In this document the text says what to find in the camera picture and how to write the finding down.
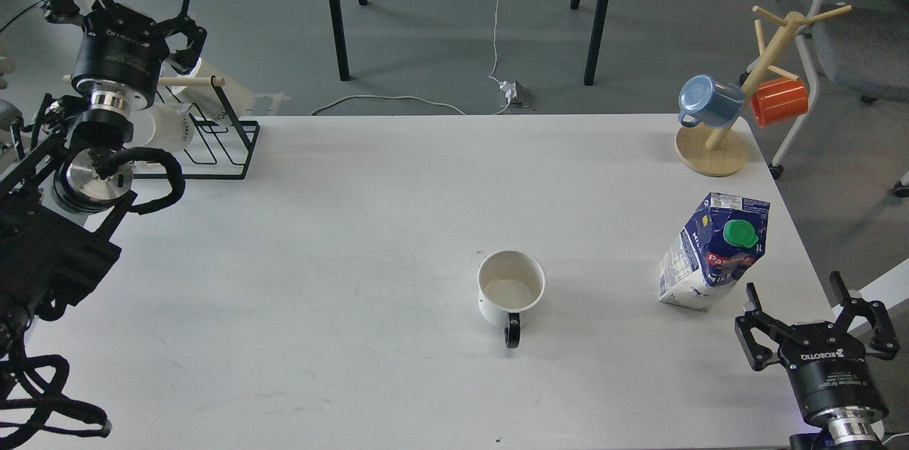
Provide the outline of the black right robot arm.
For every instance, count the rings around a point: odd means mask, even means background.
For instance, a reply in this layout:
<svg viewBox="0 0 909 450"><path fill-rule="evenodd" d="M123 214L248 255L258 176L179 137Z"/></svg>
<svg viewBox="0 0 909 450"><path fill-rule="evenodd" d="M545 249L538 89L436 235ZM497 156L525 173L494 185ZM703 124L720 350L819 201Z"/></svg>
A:
<svg viewBox="0 0 909 450"><path fill-rule="evenodd" d="M763 310L756 286L736 318L736 334L753 371L779 363L786 369L805 424L815 436L793 434L792 449L883 449L873 424L889 414L867 357L892 360L900 344L883 302L845 287L839 272L829 282L841 311L837 320L785 324Z"/></svg>

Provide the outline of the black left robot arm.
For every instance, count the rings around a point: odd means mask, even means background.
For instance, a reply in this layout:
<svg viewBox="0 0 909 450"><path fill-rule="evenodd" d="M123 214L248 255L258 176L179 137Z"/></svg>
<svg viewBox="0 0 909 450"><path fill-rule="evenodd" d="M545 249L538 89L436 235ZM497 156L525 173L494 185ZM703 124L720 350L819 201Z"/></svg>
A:
<svg viewBox="0 0 909 450"><path fill-rule="evenodd" d="M111 236L127 214L158 212L185 192L172 153L130 146L129 116L153 105L163 64L187 74L199 60L207 31L189 4L158 22L114 0L45 0L49 23L82 29L71 77L77 94L46 95L31 124L2 101L14 156L1 184L2 409L31 411L25 421L2 423L4 449L39 431L64 434L48 424L53 414L88 425L75 437L110 433L104 410L64 394L64 357L27 356L26 333L97 288L122 253Z"/></svg>

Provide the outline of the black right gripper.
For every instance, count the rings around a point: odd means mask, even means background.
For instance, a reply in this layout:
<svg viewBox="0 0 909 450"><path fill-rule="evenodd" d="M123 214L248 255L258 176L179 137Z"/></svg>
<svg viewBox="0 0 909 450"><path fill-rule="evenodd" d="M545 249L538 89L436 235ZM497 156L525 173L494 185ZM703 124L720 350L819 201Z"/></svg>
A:
<svg viewBox="0 0 909 450"><path fill-rule="evenodd" d="M756 286L748 282L748 302L736 318L736 336L753 371L780 362L785 366L805 424L826 425L835 415L850 410L876 423L890 409L873 381L866 349L849 335L849 327L856 318L870 324L868 353L882 360L895 359L900 343L883 302L867 301L850 292L838 271L830 273L829 282L841 307L837 320L791 327L763 311ZM777 350L758 343L754 330L777 343Z"/></svg>

